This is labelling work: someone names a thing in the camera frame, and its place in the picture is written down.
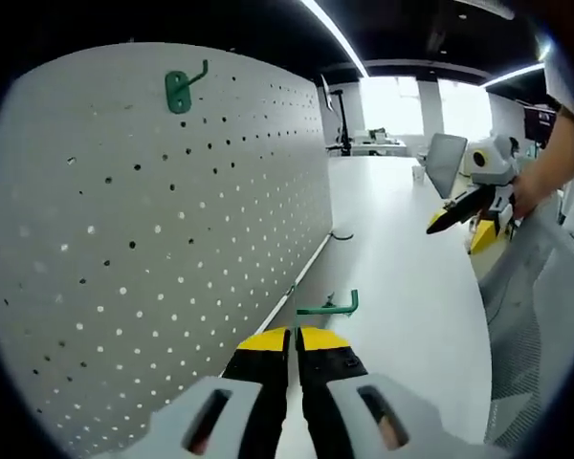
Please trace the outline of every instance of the bright window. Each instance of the bright window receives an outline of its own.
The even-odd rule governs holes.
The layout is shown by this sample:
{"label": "bright window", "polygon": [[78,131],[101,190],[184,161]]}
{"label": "bright window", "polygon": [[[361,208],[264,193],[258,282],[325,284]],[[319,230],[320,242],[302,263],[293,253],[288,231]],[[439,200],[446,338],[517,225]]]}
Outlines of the bright window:
{"label": "bright window", "polygon": [[493,128],[489,94],[472,84],[439,79],[445,134],[469,141],[489,137]]}
{"label": "bright window", "polygon": [[360,80],[365,129],[384,127],[389,135],[423,135],[419,86],[413,76]]}

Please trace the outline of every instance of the computer monitor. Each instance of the computer monitor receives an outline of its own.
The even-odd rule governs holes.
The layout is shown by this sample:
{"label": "computer monitor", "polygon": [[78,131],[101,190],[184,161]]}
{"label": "computer monitor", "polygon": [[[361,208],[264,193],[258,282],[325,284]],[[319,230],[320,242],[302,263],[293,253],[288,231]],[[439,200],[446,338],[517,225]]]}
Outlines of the computer monitor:
{"label": "computer monitor", "polygon": [[332,96],[329,92],[329,86],[327,85],[327,81],[325,81],[325,76],[321,75],[321,84],[323,85],[323,94],[325,95],[325,103],[327,104],[327,109],[330,112],[334,111],[334,107],[332,106]]}
{"label": "computer monitor", "polygon": [[546,147],[555,125],[556,113],[538,107],[523,107],[525,109],[525,138]]}

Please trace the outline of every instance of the white table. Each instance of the white table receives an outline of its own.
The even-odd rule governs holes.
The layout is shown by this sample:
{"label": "white table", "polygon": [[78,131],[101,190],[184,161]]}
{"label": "white table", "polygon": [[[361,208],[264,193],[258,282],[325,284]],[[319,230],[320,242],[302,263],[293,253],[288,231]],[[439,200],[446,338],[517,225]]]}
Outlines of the white table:
{"label": "white table", "polygon": [[[459,231],[425,233],[442,200],[427,177],[422,185],[412,182],[414,164],[330,159],[334,232],[355,237],[328,243],[295,301],[320,305],[335,291],[334,302],[348,304],[349,291],[358,289],[359,310],[331,316],[324,327],[350,341],[368,372],[435,405],[448,432],[482,443],[491,401],[483,305]],[[292,380],[277,458],[315,457],[302,420],[301,390]]]}
{"label": "white table", "polygon": [[[340,146],[340,143],[328,145],[325,148]],[[401,156],[407,157],[408,147],[405,143],[351,143],[352,156],[367,156],[368,151],[378,151],[383,156]]]}

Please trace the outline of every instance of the pegboard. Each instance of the pegboard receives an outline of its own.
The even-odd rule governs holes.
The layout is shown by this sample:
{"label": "pegboard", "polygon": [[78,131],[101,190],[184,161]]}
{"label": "pegboard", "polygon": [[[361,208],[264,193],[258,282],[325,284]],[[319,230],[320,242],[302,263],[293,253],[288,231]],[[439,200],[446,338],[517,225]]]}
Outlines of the pegboard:
{"label": "pegboard", "polygon": [[[207,75],[168,110],[165,75]],[[74,456],[218,374],[332,225],[315,86],[241,55],[67,55],[0,112],[0,352]]]}

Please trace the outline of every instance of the black ceiling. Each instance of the black ceiling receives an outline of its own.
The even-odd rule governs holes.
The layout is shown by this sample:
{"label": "black ceiling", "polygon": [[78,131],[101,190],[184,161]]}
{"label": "black ceiling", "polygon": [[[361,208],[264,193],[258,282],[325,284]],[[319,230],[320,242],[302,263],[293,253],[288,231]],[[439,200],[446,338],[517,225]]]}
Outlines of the black ceiling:
{"label": "black ceiling", "polygon": [[[417,59],[477,69],[497,76],[536,62],[538,44],[528,21],[508,21],[453,0],[318,0],[360,58]],[[205,0],[158,2],[142,7],[92,8],[66,2],[34,6],[11,28],[25,72],[61,55],[92,46],[127,41],[188,43],[233,51],[330,83],[355,81],[354,69],[329,71],[349,63],[333,36],[299,0]],[[448,77],[480,83],[485,77],[421,65],[369,67],[371,75]],[[525,77],[494,88],[511,98],[545,101],[543,76]]]}

